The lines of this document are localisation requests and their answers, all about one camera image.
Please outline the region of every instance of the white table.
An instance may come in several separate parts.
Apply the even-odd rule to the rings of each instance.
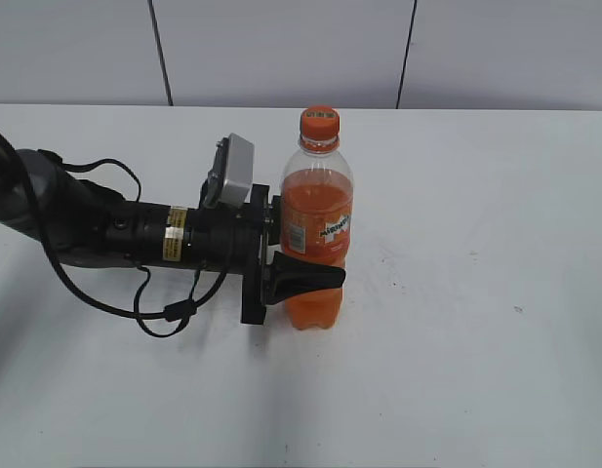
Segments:
[[[194,206],[230,132],[278,192],[299,114],[0,105],[0,131],[72,163],[121,159],[143,200]],[[149,338],[0,225],[0,468],[602,467],[602,113],[343,110],[341,125],[356,192],[330,331],[295,331],[280,307],[241,325],[233,277],[178,337]],[[91,178],[134,193],[120,171]],[[69,271],[124,307],[142,280]],[[190,280],[156,270],[143,308]]]

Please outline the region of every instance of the bottle neck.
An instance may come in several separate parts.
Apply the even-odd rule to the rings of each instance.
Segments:
[[[304,135],[299,138],[299,146],[301,149],[315,157],[325,157],[331,152],[338,149],[340,146],[340,137],[335,136],[327,140],[311,139]]]

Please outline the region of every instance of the plastic bottle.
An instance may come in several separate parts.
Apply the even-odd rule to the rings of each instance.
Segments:
[[[344,267],[350,244],[352,171],[338,151],[340,116],[327,106],[301,115],[301,138],[281,183],[281,247],[301,260]],[[299,330],[330,328],[338,318],[342,289],[308,292],[287,299]]]

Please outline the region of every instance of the screw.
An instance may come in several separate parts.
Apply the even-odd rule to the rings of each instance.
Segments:
[[[126,219],[114,219],[114,227],[116,229],[125,229],[128,226],[128,222]]]

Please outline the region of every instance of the wire connector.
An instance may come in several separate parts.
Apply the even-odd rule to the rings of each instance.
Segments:
[[[167,322],[176,322],[184,317],[196,314],[196,301],[193,299],[180,300],[164,307],[164,318]]]

